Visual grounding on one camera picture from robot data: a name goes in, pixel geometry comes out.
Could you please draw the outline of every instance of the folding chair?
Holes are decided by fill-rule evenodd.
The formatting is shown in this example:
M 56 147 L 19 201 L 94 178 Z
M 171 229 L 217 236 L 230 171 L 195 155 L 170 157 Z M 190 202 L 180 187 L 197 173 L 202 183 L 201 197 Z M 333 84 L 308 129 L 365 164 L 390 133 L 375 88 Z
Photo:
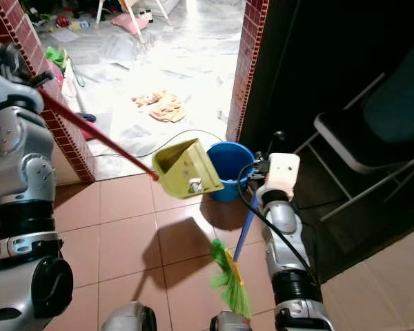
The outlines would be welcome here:
M 388 128 L 390 132 L 386 131 L 387 115 L 396 125 Z M 347 198 L 345 203 L 322 216 L 320 220 L 327 220 L 394 180 L 397 187 L 385 198 L 384 202 L 387 202 L 414 176 L 414 139 L 411 136 L 414 136 L 414 48 L 393 74 L 386 77 L 382 73 L 342 111 L 317 115 L 314 126 L 317 132 L 300 145 L 295 153 L 305 147 L 310 148 Z M 403 143 L 390 143 L 389 140 L 399 139 L 398 134 L 392 130 L 400 132 Z M 319 135 L 352 170 L 361 174 L 386 172 L 387 175 L 353 196 L 313 147 L 312 142 Z M 402 181 L 398 181 L 396 177 L 410 168 L 413 170 Z

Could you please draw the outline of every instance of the pink cushion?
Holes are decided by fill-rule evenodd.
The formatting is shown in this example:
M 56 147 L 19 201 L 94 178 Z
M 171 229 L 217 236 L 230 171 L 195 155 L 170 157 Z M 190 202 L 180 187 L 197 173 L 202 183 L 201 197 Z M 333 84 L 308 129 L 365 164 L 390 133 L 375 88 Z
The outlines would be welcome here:
M 112 24 L 115 24 L 116 26 L 122 26 L 127 31 L 129 31 L 131 34 L 136 34 L 137 29 L 135 29 L 135 26 L 133 25 L 132 19 L 130 18 L 129 14 L 120 14 L 114 19 L 111 20 Z M 147 19 L 137 19 L 137 23 L 140 30 L 143 30 L 148 24 L 149 21 Z

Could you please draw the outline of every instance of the green broom bristles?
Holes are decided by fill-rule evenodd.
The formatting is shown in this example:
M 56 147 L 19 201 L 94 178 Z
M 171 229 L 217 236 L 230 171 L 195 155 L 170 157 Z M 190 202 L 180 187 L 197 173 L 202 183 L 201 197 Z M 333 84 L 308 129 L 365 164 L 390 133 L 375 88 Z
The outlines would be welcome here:
M 230 309 L 234 313 L 243 316 L 243 318 L 250 320 L 252 315 L 250 299 L 244 287 L 244 282 L 240 279 L 236 263 L 230 265 L 234 263 L 230 252 L 219 239 L 215 239 L 212 242 L 210 253 L 222 269 L 222 272 L 212 279 L 212 287 L 217 289 L 223 288 L 221 298 Z

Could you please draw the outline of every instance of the blue bucket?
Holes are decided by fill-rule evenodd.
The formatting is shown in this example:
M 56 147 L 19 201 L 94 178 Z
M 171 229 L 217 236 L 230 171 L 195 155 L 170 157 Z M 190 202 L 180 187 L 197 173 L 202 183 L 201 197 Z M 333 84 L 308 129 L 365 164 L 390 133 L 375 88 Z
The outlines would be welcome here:
M 210 193 L 214 200 L 229 202 L 238 197 L 237 177 L 241 169 L 255 162 L 253 153 L 240 143 L 225 141 L 216 143 L 207 151 L 216 172 L 224 185 L 224 189 Z M 246 175 L 252 170 L 249 168 L 241 179 L 241 185 L 246 185 Z

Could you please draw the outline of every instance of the orange cloth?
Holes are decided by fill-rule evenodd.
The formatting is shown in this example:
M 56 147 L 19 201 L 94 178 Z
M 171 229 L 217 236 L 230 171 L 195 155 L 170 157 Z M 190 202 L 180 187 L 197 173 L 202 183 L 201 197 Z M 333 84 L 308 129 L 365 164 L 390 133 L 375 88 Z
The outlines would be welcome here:
M 184 102 L 176 95 L 159 90 L 147 96 L 132 98 L 138 108 L 156 103 L 149 115 L 161 122 L 178 122 L 186 116 Z

